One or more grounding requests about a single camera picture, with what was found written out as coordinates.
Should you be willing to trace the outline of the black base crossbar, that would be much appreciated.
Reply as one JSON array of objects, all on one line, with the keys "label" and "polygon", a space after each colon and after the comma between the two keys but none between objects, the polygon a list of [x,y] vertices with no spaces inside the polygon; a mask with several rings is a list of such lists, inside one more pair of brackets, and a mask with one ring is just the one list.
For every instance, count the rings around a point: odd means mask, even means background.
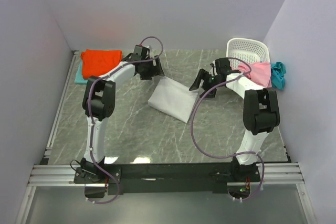
[{"label": "black base crossbar", "polygon": [[77,167],[74,184],[85,186],[85,196],[136,193],[177,193],[210,191],[226,194],[230,183],[259,182],[256,163],[248,166],[230,163],[105,164],[97,168]]}]

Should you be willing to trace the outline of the white t shirt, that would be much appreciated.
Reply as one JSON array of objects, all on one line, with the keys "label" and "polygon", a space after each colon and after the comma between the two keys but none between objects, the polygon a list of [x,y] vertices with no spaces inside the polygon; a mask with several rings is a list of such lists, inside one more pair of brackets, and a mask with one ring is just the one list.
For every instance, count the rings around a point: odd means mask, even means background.
[{"label": "white t shirt", "polygon": [[162,77],[150,96],[148,105],[184,123],[188,123],[198,97],[198,89],[190,91],[188,87],[181,83],[168,77]]}]

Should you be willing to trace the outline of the white plastic laundry basket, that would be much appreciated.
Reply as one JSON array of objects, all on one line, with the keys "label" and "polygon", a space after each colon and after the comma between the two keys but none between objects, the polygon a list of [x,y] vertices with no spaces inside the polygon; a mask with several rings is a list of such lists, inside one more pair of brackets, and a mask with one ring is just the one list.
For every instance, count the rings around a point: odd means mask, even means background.
[{"label": "white plastic laundry basket", "polygon": [[261,41],[247,38],[232,38],[226,47],[226,56],[245,62],[270,62],[268,47]]}]

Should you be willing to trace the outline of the pink t shirt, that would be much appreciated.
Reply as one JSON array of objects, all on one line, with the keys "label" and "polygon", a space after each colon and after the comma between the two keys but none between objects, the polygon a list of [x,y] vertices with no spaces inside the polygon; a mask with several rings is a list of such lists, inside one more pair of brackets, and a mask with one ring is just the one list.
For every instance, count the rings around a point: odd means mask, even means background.
[{"label": "pink t shirt", "polygon": [[251,72],[246,77],[252,82],[264,87],[271,87],[271,65],[269,62],[254,62],[248,64]]}]

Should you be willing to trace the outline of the folded light blue t shirt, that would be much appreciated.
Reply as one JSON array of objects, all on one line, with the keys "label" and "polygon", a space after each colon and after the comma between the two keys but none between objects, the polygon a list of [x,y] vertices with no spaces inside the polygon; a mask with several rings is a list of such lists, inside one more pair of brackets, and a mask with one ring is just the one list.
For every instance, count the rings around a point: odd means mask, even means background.
[{"label": "folded light blue t shirt", "polygon": [[82,61],[80,61],[78,69],[76,71],[74,83],[75,84],[87,84],[87,80],[84,79],[82,75]]}]

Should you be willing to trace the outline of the aluminium frame rail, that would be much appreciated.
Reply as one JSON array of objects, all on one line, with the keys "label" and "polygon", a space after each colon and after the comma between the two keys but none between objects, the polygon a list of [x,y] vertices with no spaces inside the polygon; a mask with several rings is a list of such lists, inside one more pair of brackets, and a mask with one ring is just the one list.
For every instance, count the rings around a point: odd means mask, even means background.
[{"label": "aluminium frame rail", "polygon": [[[31,171],[28,187],[80,186],[74,183],[75,171],[69,165],[35,165]],[[264,185],[304,184],[297,163],[265,164]]]}]

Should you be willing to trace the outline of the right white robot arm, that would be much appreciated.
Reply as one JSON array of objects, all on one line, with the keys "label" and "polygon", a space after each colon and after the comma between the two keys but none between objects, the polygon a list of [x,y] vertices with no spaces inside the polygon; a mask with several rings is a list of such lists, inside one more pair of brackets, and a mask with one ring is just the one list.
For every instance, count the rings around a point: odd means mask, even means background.
[{"label": "right white robot arm", "polygon": [[240,71],[231,68],[231,60],[232,57],[216,59],[211,71],[198,71],[189,90],[203,88],[204,92],[192,111],[191,120],[194,120],[201,102],[205,98],[215,97],[219,87],[226,87],[243,98],[245,133],[237,153],[229,156],[232,159],[230,175],[235,181],[241,182],[254,174],[256,163],[261,160],[260,148],[267,136],[279,125],[280,113],[276,90],[264,88],[248,79],[252,68],[247,62],[240,60],[247,68]]}]

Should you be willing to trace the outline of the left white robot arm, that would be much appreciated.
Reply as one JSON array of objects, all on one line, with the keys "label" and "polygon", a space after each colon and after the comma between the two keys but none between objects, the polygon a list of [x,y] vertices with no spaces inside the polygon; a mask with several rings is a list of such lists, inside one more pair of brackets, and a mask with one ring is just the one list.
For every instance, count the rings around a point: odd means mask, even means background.
[{"label": "left white robot arm", "polygon": [[112,70],[88,79],[82,101],[88,123],[87,145],[80,166],[91,182],[99,183],[107,176],[103,168],[104,139],[108,118],[116,107],[117,88],[136,75],[139,75],[141,80],[163,76],[160,62],[162,53],[163,50],[151,57],[149,48],[136,45],[134,51],[122,58]]}]

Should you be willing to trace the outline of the folded orange t shirt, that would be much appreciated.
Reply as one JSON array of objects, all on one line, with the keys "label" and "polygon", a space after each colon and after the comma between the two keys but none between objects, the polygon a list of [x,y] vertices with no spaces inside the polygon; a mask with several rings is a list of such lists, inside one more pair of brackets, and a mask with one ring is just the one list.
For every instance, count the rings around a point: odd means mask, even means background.
[{"label": "folded orange t shirt", "polygon": [[121,50],[91,50],[81,53],[82,77],[99,77],[114,69],[122,59]]}]

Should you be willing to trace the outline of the teal t shirt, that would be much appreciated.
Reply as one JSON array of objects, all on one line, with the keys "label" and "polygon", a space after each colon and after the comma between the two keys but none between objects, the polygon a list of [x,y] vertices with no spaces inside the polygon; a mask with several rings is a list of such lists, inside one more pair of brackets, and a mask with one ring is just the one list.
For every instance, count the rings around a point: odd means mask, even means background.
[{"label": "teal t shirt", "polygon": [[271,85],[273,88],[283,90],[285,87],[285,74],[286,67],[282,62],[276,62],[270,64],[271,70]]}]

